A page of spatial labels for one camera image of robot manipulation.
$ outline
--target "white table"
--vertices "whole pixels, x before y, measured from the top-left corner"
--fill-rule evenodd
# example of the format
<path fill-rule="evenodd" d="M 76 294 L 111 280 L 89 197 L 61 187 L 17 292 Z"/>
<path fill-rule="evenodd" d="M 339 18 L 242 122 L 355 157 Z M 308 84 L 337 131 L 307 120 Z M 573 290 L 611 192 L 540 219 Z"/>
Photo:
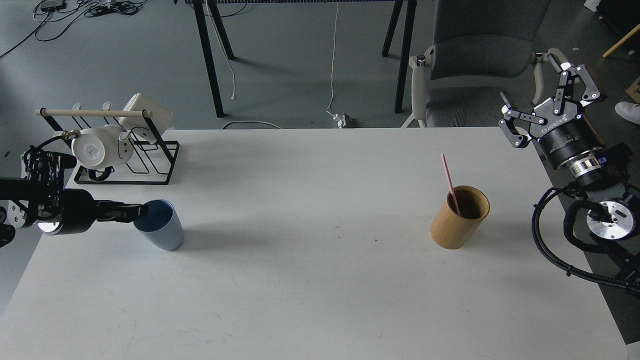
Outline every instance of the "white table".
<path fill-rule="evenodd" d="M 170 185 L 85 188 L 168 199 L 182 247 L 131 224 L 44 236 L 1 320 L 0 359 L 627 358 L 598 287 L 534 246 L 532 204 L 550 182 L 497 128 L 165 138 L 181 143 Z M 428 233 L 447 191 L 441 152 L 492 206 L 460 250 Z M 543 235 L 588 269 L 562 217 L 553 202 Z"/>

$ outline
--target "barcode sticker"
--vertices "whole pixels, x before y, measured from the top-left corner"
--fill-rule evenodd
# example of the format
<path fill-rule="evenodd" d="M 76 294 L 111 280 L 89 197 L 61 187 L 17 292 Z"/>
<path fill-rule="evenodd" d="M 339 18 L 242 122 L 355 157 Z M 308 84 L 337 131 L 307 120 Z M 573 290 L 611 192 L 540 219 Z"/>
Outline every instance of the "barcode sticker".
<path fill-rule="evenodd" d="M 96 160 L 100 156 L 100 149 L 92 143 L 88 143 L 84 146 L 84 155 L 89 160 Z"/>

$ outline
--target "wooden stick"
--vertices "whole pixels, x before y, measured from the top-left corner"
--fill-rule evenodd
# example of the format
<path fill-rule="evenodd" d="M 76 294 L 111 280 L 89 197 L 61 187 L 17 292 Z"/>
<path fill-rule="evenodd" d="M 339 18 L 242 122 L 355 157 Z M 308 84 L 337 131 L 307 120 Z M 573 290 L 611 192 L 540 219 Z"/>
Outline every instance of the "wooden stick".
<path fill-rule="evenodd" d="M 447 176 L 447 184 L 449 184 L 449 192 L 451 193 L 451 197 L 453 197 L 453 203 L 456 205 L 456 214 L 460 215 L 460 208 L 458 207 L 458 200 L 456 199 L 456 192 L 453 191 L 453 184 L 451 183 L 451 175 L 449 173 L 449 167 L 447 166 L 447 159 L 442 154 L 442 165 L 444 166 L 444 173 Z"/>
<path fill-rule="evenodd" d="M 147 110 L 140 111 L 116 111 L 116 110 L 50 110 L 38 109 L 36 115 L 42 116 L 86 116 L 86 117 L 153 117 L 153 113 Z"/>
<path fill-rule="evenodd" d="M 616 45 L 613 45 L 609 50 L 607 50 L 607 52 L 604 53 L 602 57 L 606 58 L 607 56 L 611 55 L 611 53 L 613 53 L 617 48 L 619 48 L 620 45 L 624 44 L 627 40 L 629 40 L 630 37 L 634 36 L 634 34 L 637 33 L 638 31 L 640 31 L 640 24 L 636 25 L 633 28 L 633 30 L 629 31 L 629 33 L 626 34 L 625 37 L 620 39 L 619 42 L 616 42 Z"/>

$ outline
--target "chair backrest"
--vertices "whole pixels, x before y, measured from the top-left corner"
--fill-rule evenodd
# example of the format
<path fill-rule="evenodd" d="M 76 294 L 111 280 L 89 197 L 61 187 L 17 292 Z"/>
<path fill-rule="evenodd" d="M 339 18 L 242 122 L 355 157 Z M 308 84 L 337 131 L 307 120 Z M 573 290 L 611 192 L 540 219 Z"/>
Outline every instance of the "chair backrest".
<path fill-rule="evenodd" d="M 514 78 L 531 63 L 550 0 L 438 0 L 431 79 Z"/>

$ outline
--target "chair seat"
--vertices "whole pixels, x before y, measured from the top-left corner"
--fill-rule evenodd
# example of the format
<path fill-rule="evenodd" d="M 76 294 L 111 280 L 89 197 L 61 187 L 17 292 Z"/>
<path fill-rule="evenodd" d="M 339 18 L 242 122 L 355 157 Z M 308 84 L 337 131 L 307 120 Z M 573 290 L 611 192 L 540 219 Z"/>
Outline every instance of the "chair seat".
<path fill-rule="evenodd" d="M 498 126 L 504 105 L 501 87 L 430 88 L 426 113 L 427 127 Z M 517 94 L 526 98 L 526 94 Z"/>

